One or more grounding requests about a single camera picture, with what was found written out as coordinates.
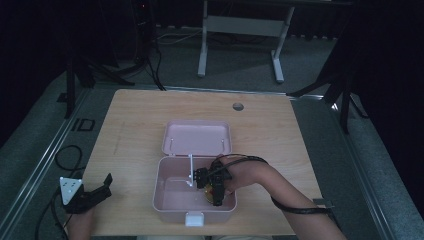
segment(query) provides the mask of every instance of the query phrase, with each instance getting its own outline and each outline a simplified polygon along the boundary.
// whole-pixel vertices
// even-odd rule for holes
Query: black cable
[[[78,150],[78,153],[79,153],[79,156],[78,156],[78,158],[77,158],[77,162],[75,163],[75,165],[74,165],[74,167],[73,168],[67,168],[67,167],[64,167],[62,164],[60,164],[60,162],[59,162],[59,154],[63,151],[63,150],[65,150],[65,149],[68,149],[68,148],[75,148],[75,149],[77,149]],[[61,149],[59,149],[59,151],[57,151],[56,152],[56,154],[55,154],[55,156],[54,156],[54,159],[55,159],[55,163],[56,163],[56,165],[59,167],[59,168],[61,168],[61,169],[63,169],[63,170],[66,170],[66,171],[70,171],[71,173],[69,174],[69,176],[68,176],[68,178],[71,178],[73,175],[74,175],[74,173],[76,172],[76,171],[80,171],[80,170],[83,170],[83,169],[85,169],[85,167],[79,167],[79,165],[80,165],[80,163],[81,163],[81,160],[82,160],[82,150],[81,150],[81,148],[80,147],[78,147],[77,145],[68,145],[68,146],[66,146],[66,147],[63,147],[63,148],[61,148]],[[53,195],[52,195],[52,197],[50,198],[50,202],[43,208],[43,211],[41,212],[41,215],[40,215],[40,217],[38,218],[38,220],[37,220],[37,224],[36,224],[36,227],[35,227],[35,232],[34,232],[34,239],[35,240],[38,240],[39,239],[39,232],[40,232],[40,227],[41,227],[41,222],[43,221],[43,219],[44,219],[44,216],[46,215],[46,213],[47,213],[47,210],[49,209],[49,207],[50,207],[50,210],[51,210],[51,213],[52,213],[52,216],[53,216],[53,219],[54,219],[54,221],[55,221],[55,226],[57,226],[59,229],[60,229],[60,231],[62,232],[62,235],[64,236],[64,238],[65,239],[68,239],[68,235],[66,234],[66,231],[65,231],[65,228],[64,228],[64,226],[62,226],[61,224],[60,224],[60,220],[59,220],[59,218],[58,218],[58,216],[57,216],[57,213],[56,213],[56,207],[55,207],[55,201],[56,201],[56,197],[57,196],[59,196],[59,194],[60,194],[60,188],[58,187],[55,191],[54,191],[54,193],[53,193]]]
[[[211,171],[210,173],[208,173],[208,175],[206,175],[206,177],[210,177],[213,174],[222,171],[224,169],[227,169],[228,167],[237,164],[237,163],[241,163],[241,162],[246,162],[246,161],[259,161],[259,162],[263,162],[268,164],[267,161],[265,161],[263,158],[260,157],[256,157],[256,156],[247,156],[247,155],[243,155],[243,154],[229,154],[229,155],[222,155],[219,156],[217,158],[215,158],[215,161],[219,161],[219,159],[223,158],[223,157],[229,157],[229,156],[240,156],[240,159],[237,159],[235,161],[232,161],[230,163],[225,164],[224,166]],[[294,213],[294,214],[331,214],[331,210],[328,208],[292,208],[292,207],[287,207],[281,203],[279,203],[277,200],[275,200],[272,196],[271,196],[271,200],[274,203],[274,205],[279,208],[280,210],[284,211],[284,212],[288,212],[288,213]]]

